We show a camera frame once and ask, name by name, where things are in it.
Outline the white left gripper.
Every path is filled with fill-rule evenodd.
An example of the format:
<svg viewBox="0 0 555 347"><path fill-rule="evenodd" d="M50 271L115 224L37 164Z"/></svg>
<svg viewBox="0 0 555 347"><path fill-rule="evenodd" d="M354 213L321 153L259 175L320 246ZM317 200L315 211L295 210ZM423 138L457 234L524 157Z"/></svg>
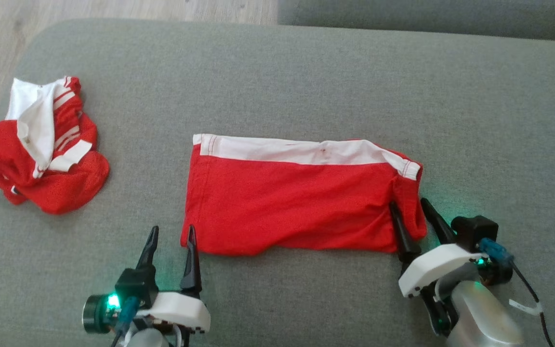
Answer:
<svg viewBox="0 0 555 347"><path fill-rule="evenodd" d="M145 246L141 252L136 269L142 269L153 264L153 257L157 250L159 226L153 226L148 234ZM198 241L194 225L189 226L186 239L186 263L179 292L160 292L157 294L150 316L159 321L165 321L179 329L177 347L189 347L192 334L204 334L210 331L211 316L207 306L199 297L202 291L202 277L199 268Z"/></svg>

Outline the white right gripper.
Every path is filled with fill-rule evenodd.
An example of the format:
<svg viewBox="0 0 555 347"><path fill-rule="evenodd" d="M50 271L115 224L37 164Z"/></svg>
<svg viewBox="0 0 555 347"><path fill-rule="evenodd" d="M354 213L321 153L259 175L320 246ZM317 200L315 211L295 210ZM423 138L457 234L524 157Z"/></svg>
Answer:
<svg viewBox="0 0 555 347"><path fill-rule="evenodd" d="M456 243L456 233L432 203L426 198L420 202L440 244ZM409 263L398 279L399 290L405 298L420 297L434 334L449 336L459 318L451 302L452 292L463 281L479 281L480 266L487 265L488 257L458 245L440 245L421 255L422 249L410 235L398 204L391 202L389 208L399 261Z"/></svg>

